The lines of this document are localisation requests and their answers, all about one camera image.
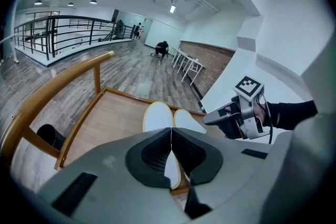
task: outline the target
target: black sleeve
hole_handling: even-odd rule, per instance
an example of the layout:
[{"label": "black sleeve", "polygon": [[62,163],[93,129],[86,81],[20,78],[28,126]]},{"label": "black sleeve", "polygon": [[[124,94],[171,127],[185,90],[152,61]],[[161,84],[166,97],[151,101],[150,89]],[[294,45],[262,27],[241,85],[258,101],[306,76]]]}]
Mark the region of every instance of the black sleeve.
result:
[{"label": "black sleeve", "polygon": [[[293,130],[299,122],[317,114],[317,109],[313,100],[296,104],[271,104],[268,102],[267,104],[271,113],[273,127],[284,130]],[[280,114],[280,120],[277,124],[278,114]],[[270,122],[267,116],[264,120],[264,126],[270,126]]]}]

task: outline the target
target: wooden floor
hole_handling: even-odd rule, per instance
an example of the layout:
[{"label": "wooden floor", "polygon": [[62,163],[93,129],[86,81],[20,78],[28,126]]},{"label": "wooden floor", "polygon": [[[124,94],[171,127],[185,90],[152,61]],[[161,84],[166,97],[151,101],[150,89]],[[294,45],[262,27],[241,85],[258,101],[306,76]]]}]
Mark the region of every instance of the wooden floor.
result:
[{"label": "wooden floor", "polygon": [[[114,50],[116,57],[101,65],[102,87],[111,87],[137,97],[162,101],[169,105],[201,111],[196,92],[187,80],[181,83],[182,73],[167,58],[147,56],[153,51],[139,42],[123,42],[91,49],[45,68],[18,52],[18,65],[7,60],[0,68],[0,134],[24,100],[40,86],[63,70],[85,59]],[[32,123],[37,131],[43,124],[52,124],[65,137],[94,98],[92,71],[64,88]],[[22,139],[14,156],[12,174],[33,191],[55,173],[55,159]]]},{"label": "wooden floor", "polygon": [[142,121],[149,105],[105,92],[79,129],[65,166],[92,148],[142,132]]}]

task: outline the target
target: brick wall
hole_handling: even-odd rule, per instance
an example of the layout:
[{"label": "brick wall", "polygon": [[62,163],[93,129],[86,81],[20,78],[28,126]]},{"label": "brick wall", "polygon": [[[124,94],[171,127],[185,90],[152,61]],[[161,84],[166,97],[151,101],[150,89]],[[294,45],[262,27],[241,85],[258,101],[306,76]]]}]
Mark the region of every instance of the brick wall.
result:
[{"label": "brick wall", "polygon": [[[200,63],[206,67],[200,71],[194,81],[198,91],[204,97],[230,62],[234,52],[223,48],[186,41],[181,42],[180,48],[192,58],[198,58]],[[188,72],[188,76],[190,76],[191,79],[193,79],[195,75],[196,73],[194,72]]]}]

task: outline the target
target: black metal railing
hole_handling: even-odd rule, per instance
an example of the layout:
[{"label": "black metal railing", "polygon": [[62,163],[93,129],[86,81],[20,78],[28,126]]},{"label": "black metal railing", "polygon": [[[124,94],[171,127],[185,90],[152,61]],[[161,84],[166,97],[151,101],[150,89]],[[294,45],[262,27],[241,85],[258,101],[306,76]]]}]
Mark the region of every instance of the black metal railing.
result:
[{"label": "black metal railing", "polygon": [[49,60],[50,56],[54,58],[68,48],[131,38],[134,29],[135,25],[131,27],[97,18],[56,15],[16,26],[14,41],[15,46],[29,49],[32,54],[34,51],[44,54]]}]

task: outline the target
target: wooden handrail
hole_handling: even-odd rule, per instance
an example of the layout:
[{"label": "wooden handrail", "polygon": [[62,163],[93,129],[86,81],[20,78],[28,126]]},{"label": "wooden handrail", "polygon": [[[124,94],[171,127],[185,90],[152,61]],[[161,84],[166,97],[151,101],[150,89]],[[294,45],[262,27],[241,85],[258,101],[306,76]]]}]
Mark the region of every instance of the wooden handrail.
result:
[{"label": "wooden handrail", "polygon": [[100,76],[99,65],[112,56],[114,56],[113,51],[93,57],[65,70],[40,87],[24,102],[6,128],[0,141],[1,156],[8,166],[12,163],[14,153],[22,137],[27,137],[28,140],[34,142],[35,146],[38,146],[42,151],[55,157],[55,151],[51,151],[50,146],[46,142],[43,141],[43,144],[39,139],[34,139],[35,133],[30,129],[31,123],[58,92],[90,69],[94,68],[95,70],[95,88],[96,92],[98,90],[100,91],[100,79],[98,78]]}]

